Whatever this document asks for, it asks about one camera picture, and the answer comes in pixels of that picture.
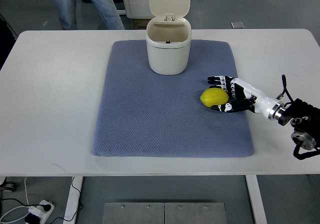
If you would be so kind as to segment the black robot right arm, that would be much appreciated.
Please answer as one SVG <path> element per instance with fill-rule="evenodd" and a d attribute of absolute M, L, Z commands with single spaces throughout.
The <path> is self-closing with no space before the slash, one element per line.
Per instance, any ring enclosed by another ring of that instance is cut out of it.
<path fill-rule="evenodd" d="M 293 99 L 287 89 L 286 76 L 282 75 L 283 91 L 277 99 L 287 95 L 289 102 L 280 103 L 273 117 L 285 126 L 293 127 L 291 139 L 295 143 L 293 156 L 298 160 L 308 159 L 320 154 L 320 109 L 297 98 Z"/>

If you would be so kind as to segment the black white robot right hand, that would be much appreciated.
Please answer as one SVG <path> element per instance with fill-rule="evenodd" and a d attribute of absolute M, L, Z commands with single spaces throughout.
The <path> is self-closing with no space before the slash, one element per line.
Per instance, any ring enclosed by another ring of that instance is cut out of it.
<path fill-rule="evenodd" d="M 269 120 L 276 119 L 284 104 L 278 99 L 266 96 L 260 89 L 248 84 L 238 77 L 226 75 L 211 76 L 207 83 L 212 88 L 220 88 L 229 96 L 225 104 L 212 105 L 210 108 L 223 113 L 237 113 L 249 110 L 260 113 Z"/>

